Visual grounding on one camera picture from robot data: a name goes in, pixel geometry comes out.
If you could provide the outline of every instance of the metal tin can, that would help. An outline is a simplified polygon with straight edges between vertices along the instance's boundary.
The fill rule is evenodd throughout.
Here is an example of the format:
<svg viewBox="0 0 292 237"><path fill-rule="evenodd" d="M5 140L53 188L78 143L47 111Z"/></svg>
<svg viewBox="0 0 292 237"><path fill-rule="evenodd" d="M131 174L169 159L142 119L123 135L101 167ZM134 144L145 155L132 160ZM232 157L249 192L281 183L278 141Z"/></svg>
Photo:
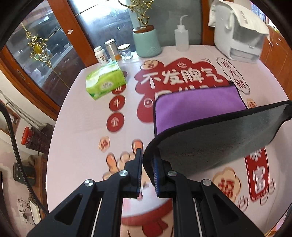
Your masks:
<svg viewBox="0 0 292 237"><path fill-rule="evenodd" d="M118 51L118 48L117 48L117 44L116 44L116 41L114 39L110 39L108 41L105 42L105 48L107 49L109 55L110 55L110 58L114 61L119 61L122 59L119 51Z"/></svg>

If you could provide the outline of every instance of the red lid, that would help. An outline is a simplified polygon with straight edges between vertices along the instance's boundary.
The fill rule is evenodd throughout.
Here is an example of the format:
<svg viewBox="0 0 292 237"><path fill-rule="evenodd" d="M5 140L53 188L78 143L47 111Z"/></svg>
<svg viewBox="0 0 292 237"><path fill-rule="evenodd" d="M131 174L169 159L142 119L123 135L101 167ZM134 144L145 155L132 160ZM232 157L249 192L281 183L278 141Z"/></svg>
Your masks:
<svg viewBox="0 0 292 237"><path fill-rule="evenodd" d="M29 127L26 127L24 129L24 132L23 132L23 135L22 135L21 144L25 145L27 138L31 137L31 136L32 136L32 131L29 129Z"/></svg>

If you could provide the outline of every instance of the wooden cabinet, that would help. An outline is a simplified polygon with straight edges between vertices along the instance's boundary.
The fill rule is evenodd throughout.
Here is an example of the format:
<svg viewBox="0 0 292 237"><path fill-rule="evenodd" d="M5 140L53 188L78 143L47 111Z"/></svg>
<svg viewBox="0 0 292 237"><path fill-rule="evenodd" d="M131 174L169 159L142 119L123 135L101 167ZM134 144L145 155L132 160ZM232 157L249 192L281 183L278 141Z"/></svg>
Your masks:
<svg viewBox="0 0 292 237"><path fill-rule="evenodd" d="M260 60L278 80L286 95L292 100L292 50L286 40L270 26L269 42L265 39Z"/></svg>
<svg viewBox="0 0 292 237"><path fill-rule="evenodd" d="M35 158L35 171L36 171L36 183L35 186L32 187L36 196L40 199L41 203L44 205L46 209L48 209L48 202L47 202L47 191L45 188L45 182L47 177L47 160L41 158L39 156ZM41 211L41 219L45 218L45 214Z"/></svg>

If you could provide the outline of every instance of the white plastic squeeze bottle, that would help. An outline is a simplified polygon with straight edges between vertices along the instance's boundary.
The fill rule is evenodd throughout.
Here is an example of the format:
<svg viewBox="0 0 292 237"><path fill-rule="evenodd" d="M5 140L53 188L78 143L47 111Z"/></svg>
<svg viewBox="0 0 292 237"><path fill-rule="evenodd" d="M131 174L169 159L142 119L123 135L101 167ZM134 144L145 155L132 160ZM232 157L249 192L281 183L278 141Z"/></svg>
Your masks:
<svg viewBox="0 0 292 237"><path fill-rule="evenodd" d="M186 30L183 25L183 18L186 16L187 15L184 15L180 18L180 25L178 25L178 28L174 31L176 49L181 52L189 50L189 31Z"/></svg>

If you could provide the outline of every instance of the glass cabinet door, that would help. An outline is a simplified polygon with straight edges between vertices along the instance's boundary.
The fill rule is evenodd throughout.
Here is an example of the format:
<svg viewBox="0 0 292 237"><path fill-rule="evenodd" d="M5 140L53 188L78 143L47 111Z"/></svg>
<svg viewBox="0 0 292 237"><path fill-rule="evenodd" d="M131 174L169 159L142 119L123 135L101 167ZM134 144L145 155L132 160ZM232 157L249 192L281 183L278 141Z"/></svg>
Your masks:
<svg viewBox="0 0 292 237"><path fill-rule="evenodd" d="M6 47L26 74L59 106L85 68L47 0L22 21Z"/></svg>
<svg viewBox="0 0 292 237"><path fill-rule="evenodd" d="M132 0L120 0L124 5L131 5ZM92 48L102 46L110 39L117 45L129 43L136 51L133 28L142 26L138 15L118 0L68 0L68 3L82 27ZM179 25L180 17L189 30L190 44L202 42L202 7L200 0L155 0L147 10L149 25L154 25L161 46L175 45L174 30Z"/></svg>

